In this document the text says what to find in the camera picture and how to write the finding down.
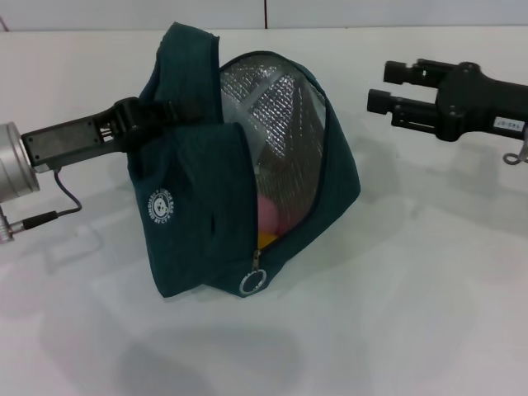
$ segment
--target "yellow object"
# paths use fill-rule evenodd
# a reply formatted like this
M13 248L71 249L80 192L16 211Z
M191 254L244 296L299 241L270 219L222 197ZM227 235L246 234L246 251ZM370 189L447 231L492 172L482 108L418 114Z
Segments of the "yellow object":
M276 235L270 233L258 233L258 243L257 246L259 249L265 248L267 245L272 243L277 239Z

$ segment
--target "silver foil lining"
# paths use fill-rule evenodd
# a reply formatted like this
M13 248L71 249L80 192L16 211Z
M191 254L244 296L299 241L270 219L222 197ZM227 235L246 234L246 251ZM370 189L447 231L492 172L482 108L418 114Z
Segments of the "silver foil lining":
M326 109L323 95L290 62L273 54L240 59L220 74L225 122L246 133L257 190L273 200L283 234L317 194Z

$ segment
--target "silver cylindrical motor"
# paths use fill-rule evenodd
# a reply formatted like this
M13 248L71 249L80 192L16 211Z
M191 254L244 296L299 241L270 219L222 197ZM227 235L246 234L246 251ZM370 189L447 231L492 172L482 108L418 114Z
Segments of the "silver cylindrical motor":
M0 204L38 191L39 182L30 165L15 124L0 125ZM13 229L0 208L0 244L12 241Z

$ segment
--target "white wall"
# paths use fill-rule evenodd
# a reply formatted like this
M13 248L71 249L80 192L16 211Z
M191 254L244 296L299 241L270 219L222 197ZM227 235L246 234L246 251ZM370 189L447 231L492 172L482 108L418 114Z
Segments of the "white wall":
M269 27L523 25L526 0L267 0Z
M263 0L0 0L10 31L262 28Z

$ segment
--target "white table surface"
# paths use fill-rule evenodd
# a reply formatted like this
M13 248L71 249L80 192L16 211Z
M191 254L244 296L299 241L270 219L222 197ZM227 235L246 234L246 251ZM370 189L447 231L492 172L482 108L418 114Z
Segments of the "white table surface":
M528 166L519 142L456 144L367 114L384 62L471 60L528 84L528 28L216 31L221 63L275 50L328 93L359 200L249 299L200 287L163 300L122 154L65 168L80 214L0 252L0 394L515 396L528 393ZM22 133L139 94L162 32L0 35L0 122ZM3 206L70 206L51 174Z

